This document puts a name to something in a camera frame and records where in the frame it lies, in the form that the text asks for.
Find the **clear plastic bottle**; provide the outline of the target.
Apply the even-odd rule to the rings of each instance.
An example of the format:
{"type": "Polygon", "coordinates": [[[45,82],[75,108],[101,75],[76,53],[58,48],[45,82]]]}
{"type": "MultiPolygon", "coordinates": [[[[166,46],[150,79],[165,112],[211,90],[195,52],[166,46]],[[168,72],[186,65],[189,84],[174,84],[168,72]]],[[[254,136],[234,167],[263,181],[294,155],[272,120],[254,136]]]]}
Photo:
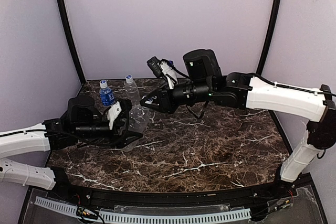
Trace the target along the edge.
{"type": "Polygon", "coordinates": [[[149,122],[149,109],[141,106],[135,106],[130,111],[129,131],[144,133],[144,130],[149,122]]]}

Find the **blue label water bottle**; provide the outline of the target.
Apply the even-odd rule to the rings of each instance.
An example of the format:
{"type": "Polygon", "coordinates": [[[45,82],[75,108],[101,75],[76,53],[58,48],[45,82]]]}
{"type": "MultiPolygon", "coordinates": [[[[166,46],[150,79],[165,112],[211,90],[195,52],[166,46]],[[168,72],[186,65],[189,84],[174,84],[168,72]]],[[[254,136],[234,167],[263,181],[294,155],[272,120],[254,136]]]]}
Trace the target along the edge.
{"type": "Polygon", "coordinates": [[[100,88],[99,95],[104,106],[111,106],[115,103],[113,91],[109,86],[106,89],[100,88]]]}

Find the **white blue bottle cap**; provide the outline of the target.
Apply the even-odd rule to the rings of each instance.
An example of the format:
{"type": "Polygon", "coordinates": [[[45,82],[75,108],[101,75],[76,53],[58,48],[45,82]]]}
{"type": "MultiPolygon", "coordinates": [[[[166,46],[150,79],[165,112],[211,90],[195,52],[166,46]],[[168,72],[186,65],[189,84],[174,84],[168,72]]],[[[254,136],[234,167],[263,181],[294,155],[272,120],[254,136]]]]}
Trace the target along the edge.
{"type": "Polygon", "coordinates": [[[152,104],[152,103],[153,103],[153,99],[152,98],[146,100],[146,104],[152,104]]]}

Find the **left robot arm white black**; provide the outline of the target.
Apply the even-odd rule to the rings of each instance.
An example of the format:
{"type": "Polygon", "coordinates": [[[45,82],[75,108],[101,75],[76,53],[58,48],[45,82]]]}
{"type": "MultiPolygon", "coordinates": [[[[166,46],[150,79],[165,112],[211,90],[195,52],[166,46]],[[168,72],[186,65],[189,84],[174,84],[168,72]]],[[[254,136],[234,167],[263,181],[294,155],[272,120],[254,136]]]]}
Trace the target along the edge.
{"type": "Polygon", "coordinates": [[[130,100],[119,99],[100,113],[92,97],[79,95],[68,101],[67,110],[60,118],[1,133],[1,181],[46,190],[68,185],[68,176],[62,168],[31,166],[10,157],[62,150],[78,143],[124,148],[143,136],[130,129],[131,108],[130,100]]]}

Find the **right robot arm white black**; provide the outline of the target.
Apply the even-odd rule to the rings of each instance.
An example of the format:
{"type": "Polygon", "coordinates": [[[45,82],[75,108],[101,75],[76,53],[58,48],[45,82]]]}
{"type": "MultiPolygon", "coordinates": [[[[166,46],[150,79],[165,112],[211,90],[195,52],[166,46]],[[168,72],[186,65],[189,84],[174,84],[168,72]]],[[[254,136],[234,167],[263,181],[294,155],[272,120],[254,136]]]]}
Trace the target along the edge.
{"type": "Polygon", "coordinates": [[[256,73],[232,72],[222,75],[215,53],[198,49],[183,56],[186,81],[166,59],[152,57],[148,67],[165,83],[149,94],[149,108],[174,113],[178,107],[210,102],[236,109],[260,109],[292,114],[308,120],[306,132],[278,169],[277,181],[290,184],[321,151],[335,144],[335,103],[327,85],[302,88],[269,81],[256,73]]]}

